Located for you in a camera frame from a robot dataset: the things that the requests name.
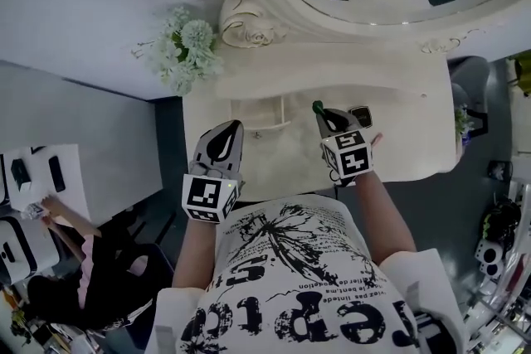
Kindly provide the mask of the small black square box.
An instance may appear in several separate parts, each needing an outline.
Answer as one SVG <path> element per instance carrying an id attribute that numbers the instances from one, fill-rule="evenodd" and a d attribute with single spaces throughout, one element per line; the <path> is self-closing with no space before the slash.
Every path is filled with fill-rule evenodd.
<path id="1" fill-rule="evenodd" d="M 373 119 L 368 106 L 352 107 L 348 112 L 358 121 L 361 128 L 367 129 L 373 126 Z"/>

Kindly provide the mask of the white case with black trim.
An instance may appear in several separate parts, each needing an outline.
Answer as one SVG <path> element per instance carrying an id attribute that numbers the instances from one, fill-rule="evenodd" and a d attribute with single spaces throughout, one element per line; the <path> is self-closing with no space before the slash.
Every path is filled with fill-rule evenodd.
<path id="1" fill-rule="evenodd" d="M 9 203 L 9 195 L 7 191 L 7 178 L 3 155 L 0 154 L 0 206 Z"/>
<path id="2" fill-rule="evenodd" d="M 0 217 L 0 284 L 11 286 L 59 261 L 56 242 L 40 221 Z"/>

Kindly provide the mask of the white dressing table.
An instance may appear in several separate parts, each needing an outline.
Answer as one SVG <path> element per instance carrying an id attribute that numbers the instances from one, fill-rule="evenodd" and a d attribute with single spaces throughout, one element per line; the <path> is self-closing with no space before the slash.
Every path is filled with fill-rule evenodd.
<path id="1" fill-rule="evenodd" d="M 373 154 L 385 182 L 417 181 L 456 165 L 451 80 L 443 56 L 378 63 L 272 60 L 231 61 L 215 80 L 197 82 L 183 98 L 188 153 L 200 136 L 230 120 L 232 99 L 284 96 L 291 124 L 253 138 L 245 131 L 242 199 L 262 201 L 329 188 L 312 103 L 348 110 L 368 106 L 373 126 L 366 139 L 382 133 Z"/>

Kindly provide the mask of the person's right forearm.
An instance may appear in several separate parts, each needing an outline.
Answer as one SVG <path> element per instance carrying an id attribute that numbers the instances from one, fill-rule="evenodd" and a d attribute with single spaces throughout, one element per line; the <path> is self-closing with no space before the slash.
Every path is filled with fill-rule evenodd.
<path id="1" fill-rule="evenodd" d="M 355 186 L 372 260 L 380 265 L 398 252 L 416 252 L 407 223 L 375 172 L 356 178 Z"/>

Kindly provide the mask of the person's left forearm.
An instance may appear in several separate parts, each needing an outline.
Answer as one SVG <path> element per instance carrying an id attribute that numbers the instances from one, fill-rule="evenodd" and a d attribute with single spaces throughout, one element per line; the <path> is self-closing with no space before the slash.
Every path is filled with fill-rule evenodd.
<path id="1" fill-rule="evenodd" d="M 216 225 L 189 220 L 178 256 L 172 286 L 206 289 L 215 269 Z"/>

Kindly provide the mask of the yellow-green covered table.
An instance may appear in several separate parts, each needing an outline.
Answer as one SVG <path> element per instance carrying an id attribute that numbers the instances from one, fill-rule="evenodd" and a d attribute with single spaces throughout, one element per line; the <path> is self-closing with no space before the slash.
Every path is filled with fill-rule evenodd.
<path id="1" fill-rule="evenodd" d="M 509 68 L 515 74 L 515 77 L 509 80 L 509 86 L 519 87 L 525 97 L 531 97 L 531 53 L 512 57 L 509 60 Z"/>

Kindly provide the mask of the white device with round holes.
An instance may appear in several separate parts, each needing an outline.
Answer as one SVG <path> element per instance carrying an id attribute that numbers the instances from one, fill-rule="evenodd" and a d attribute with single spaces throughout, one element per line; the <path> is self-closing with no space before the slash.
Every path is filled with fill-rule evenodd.
<path id="1" fill-rule="evenodd" d="M 480 263 L 480 272 L 497 278 L 503 268 L 503 248 L 499 243 L 480 239 L 475 250 L 475 259 Z"/>

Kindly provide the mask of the black chair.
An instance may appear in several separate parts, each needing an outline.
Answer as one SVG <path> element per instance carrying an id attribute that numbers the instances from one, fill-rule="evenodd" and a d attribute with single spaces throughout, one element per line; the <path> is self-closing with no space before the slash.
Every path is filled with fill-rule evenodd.
<path id="1" fill-rule="evenodd" d="M 119 245 L 149 257 L 149 282 L 160 290 L 170 286 L 173 276 L 173 262 L 160 243 L 166 239 L 166 235 L 173 233 L 176 216 L 175 211 L 123 211 L 100 229 Z M 100 340 L 104 354 L 144 354 L 153 327 L 156 301 L 154 298 L 132 324 L 106 332 Z"/>

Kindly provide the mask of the grey chair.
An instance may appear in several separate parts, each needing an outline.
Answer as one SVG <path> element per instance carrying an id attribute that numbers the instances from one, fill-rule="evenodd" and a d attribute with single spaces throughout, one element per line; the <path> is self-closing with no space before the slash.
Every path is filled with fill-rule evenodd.
<path id="1" fill-rule="evenodd" d="M 490 66 L 485 58 L 468 56 L 448 62 L 454 105 L 466 104 L 474 111 L 486 113 L 486 88 Z"/>

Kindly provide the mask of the small black and white device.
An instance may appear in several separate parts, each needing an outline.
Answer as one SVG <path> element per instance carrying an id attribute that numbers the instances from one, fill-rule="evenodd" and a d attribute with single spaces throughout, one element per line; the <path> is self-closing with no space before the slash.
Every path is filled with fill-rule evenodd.
<path id="1" fill-rule="evenodd" d="M 32 180 L 22 158 L 12 160 L 11 173 L 19 192 L 27 192 L 30 190 Z"/>

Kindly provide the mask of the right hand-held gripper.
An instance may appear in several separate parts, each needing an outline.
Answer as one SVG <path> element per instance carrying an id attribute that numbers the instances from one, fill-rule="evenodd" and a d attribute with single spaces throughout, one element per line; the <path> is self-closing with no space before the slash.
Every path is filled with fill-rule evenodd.
<path id="1" fill-rule="evenodd" d="M 351 186 L 357 176 L 373 170 L 371 143 L 365 140 L 360 130 L 363 126 L 354 115 L 341 109 L 326 109 L 326 115 L 316 114 L 316 121 L 320 137 L 324 138 L 324 160 L 335 186 Z"/>

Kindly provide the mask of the white printed t-shirt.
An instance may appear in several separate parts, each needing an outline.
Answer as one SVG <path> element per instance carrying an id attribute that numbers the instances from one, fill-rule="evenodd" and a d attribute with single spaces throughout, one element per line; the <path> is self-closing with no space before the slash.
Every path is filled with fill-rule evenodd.
<path id="1" fill-rule="evenodd" d="M 218 226 L 205 289 L 163 289 L 145 354 L 465 354 L 438 252 L 375 264 L 347 207 L 293 196 Z"/>

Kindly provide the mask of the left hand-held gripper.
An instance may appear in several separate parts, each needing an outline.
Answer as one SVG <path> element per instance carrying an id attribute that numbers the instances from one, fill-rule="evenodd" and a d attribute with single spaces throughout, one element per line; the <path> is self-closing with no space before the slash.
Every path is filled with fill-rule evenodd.
<path id="1" fill-rule="evenodd" d="M 198 140 L 190 171 L 183 176 L 182 208 L 188 218 L 221 224 L 241 195 L 239 169 L 244 127 L 232 120 L 205 132 Z"/>

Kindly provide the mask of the black phone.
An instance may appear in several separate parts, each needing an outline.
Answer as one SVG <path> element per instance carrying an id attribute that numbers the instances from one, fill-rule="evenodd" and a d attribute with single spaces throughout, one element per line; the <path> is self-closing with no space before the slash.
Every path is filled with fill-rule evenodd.
<path id="1" fill-rule="evenodd" d="M 66 184 L 61 170 L 59 158 L 53 156 L 48 160 L 51 178 L 56 192 L 63 192 L 66 189 Z"/>

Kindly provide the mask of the white flower bouquet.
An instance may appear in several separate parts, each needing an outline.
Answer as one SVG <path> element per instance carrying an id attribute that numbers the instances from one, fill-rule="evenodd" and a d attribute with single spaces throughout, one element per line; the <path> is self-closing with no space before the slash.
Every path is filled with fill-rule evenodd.
<path id="1" fill-rule="evenodd" d="M 172 92 L 183 97 L 200 80 L 212 80 L 224 71 L 216 53 L 212 26 L 192 16 L 185 7 L 171 10 L 160 33 L 143 45 L 144 60 Z"/>

